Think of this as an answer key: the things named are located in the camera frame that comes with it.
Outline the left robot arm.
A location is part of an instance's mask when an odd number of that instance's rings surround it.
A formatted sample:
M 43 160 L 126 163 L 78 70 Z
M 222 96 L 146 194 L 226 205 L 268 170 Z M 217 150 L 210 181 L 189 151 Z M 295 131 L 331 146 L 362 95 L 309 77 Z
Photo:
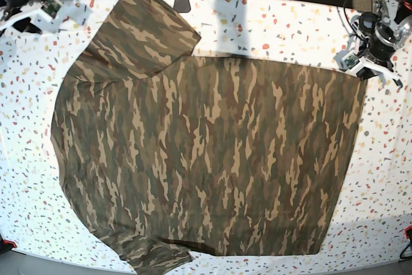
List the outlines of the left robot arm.
M 363 81 L 380 75 L 402 88 L 392 56 L 411 36 L 411 0 L 371 0 L 372 11 L 352 20 L 346 14 L 348 1 L 344 0 L 342 12 L 354 47 L 349 46 L 336 56 L 339 69 Z

